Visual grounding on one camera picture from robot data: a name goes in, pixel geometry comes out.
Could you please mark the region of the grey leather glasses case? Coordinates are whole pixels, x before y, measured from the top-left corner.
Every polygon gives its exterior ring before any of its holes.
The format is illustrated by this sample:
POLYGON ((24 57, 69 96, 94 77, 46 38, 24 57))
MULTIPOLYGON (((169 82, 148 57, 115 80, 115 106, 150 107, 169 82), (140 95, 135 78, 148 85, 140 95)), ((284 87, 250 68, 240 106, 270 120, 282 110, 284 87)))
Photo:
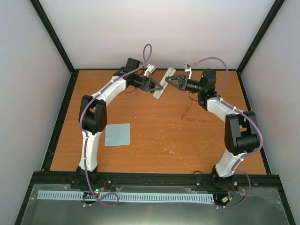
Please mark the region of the grey leather glasses case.
POLYGON ((168 82, 165 80, 166 78, 173 76, 176 72, 176 69, 169 67, 165 73, 165 75, 163 76, 162 80, 160 81, 160 85, 162 86, 162 90, 157 90, 154 92, 153 97, 155 99, 160 99, 163 95, 163 93, 165 92, 165 89, 168 85, 168 82))

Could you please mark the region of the light blue cleaning cloth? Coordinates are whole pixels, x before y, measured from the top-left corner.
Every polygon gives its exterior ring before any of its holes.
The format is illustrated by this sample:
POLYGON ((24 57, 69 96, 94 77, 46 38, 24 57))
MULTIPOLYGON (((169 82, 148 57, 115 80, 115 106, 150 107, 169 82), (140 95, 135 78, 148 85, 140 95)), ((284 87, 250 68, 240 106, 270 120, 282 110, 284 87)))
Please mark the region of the light blue cleaning cloth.
POLYGON ((105 127, 105 146, 125 146, 130 144, 130 124, 109 124, 105 127))

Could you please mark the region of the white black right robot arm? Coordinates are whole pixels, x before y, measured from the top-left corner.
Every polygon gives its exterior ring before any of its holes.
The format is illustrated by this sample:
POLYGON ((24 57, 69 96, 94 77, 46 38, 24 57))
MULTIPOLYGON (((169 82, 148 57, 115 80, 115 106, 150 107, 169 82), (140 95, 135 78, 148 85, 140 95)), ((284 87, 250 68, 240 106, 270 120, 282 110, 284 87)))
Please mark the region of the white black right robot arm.
POLYGON ((196 93, 199 105, 225 123, 226 150, 211 172, 211 185, 221 188, 233 180, 236 168, 244 158, 262 146, 255 113, 242 111, 217 94, 216 71, 213 69, 203 70, 199 81, 185 75, 169 76, 165 81, 178 90, 196 93))

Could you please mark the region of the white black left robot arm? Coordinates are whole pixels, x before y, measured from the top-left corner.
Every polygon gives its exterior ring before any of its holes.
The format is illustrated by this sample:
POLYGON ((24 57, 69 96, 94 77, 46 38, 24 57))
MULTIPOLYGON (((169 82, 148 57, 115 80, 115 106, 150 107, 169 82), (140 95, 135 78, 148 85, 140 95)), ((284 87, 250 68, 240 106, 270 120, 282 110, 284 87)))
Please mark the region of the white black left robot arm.
POLYGON ((107 125, 107 107, 110 102, 129 86, 149 91, 162 90, 162 85, 149 77, 157 67, 147 65, 143 76, 136 74, 139 61, 129 58, 126 66, 113 74, 110 81, 93 95, 84 95, 79 111, 79 125, 82 130, 82 156, 76 173, 86 188, 97 185, 97 152, 102 131, 107 125))

